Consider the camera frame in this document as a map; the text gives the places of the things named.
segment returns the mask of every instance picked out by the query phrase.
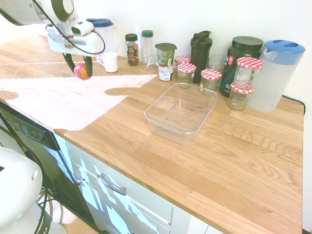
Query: white mug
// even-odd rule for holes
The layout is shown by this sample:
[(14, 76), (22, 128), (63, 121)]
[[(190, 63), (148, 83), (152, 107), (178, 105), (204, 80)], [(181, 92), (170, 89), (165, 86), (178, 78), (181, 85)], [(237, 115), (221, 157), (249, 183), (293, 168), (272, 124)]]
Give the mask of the white mug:
[(102, 64), (106, 72), (116, 72), (118, 70), (118, 54), (116, 52), (106, 52), (97, 56), (98, 63)]

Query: dishwasher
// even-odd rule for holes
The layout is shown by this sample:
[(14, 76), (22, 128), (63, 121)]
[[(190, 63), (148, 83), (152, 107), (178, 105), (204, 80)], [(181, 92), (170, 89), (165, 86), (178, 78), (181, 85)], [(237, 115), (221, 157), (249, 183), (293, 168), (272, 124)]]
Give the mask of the dishwasher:
[(68, 156), (65, 140), (11, 107), (0, 102), (0, 118), (21, 141), (40, 159), (45, 172), (52, 180), (55, 190), (53, 198), (99, 233), (90, 210), (74, 178), (73, 167)]

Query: butcher block counter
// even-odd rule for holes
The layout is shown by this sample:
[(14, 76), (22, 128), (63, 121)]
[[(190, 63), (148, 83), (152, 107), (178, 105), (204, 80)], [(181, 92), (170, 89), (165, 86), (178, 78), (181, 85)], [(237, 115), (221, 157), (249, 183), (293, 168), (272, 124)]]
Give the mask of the butcher block counter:
[(83, 81), (45, 37), (3, 43), (0, 100), (224, 233), (302, 232), (301, 104), (233, 111), (219, 94), (198, 138), (181, 146), (151, 134), (144, 117), (176, 80), (118, 59), (115, 73), (94, 59), (94, 76)]

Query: black lid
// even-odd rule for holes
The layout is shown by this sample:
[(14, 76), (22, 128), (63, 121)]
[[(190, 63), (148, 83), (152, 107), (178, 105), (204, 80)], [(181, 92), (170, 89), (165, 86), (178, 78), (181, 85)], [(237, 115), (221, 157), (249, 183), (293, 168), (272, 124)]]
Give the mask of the black lid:
[(136, 41), (137, 35), (134, 33), (126, 34), (126, 41)]
[(232, 45), (244, 51), (258, 51), (263, 47), (263, 40), (253, 37), (235, 37)]
[(86, 19), (91, 22), (95, 28), (108, 27), (113, 25), (110, 19)]
[(142, 37), (144, 38), (151, 38), (153, 36), (152, 30), (143, 30), (142, 31)]
[(170, 50), (176, 50), (176, 45), (171, 43), (159, 43), (155, 45), (156, 49), (162, 50), (162, 51), (170, 51)]
[(195, 33), (191, 39), (191, 46), (196, 48), (210, 48), (213, 45), (213, 40), (209, 38), (210, 31)]

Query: green lid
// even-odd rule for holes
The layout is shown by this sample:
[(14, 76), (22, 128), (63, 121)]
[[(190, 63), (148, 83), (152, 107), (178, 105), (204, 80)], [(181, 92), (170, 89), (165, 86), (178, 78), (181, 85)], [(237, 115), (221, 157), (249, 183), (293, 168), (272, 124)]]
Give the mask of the green lid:
[(126, 41), (136, 41), (137, 35), (134, 33), (126, 34)]
[(151, 38), (153, 36), (152, 30), (144, 30), (142, 31), (142, 37), (144, 38)]
[(160, 43), (156, 44), (155, 47), (162, 51), (176, 50), (176, 45), (171, 43)]
[(191, 39), (191, 46), (195, 48), (210, 48), (213, 45), (213, 40), (209, 38), (210, 31), (195, 33)]
[(244, 51), (258, 51), (263, 47), (263, 40), (253, 37), (235, 37), (232, 45)]

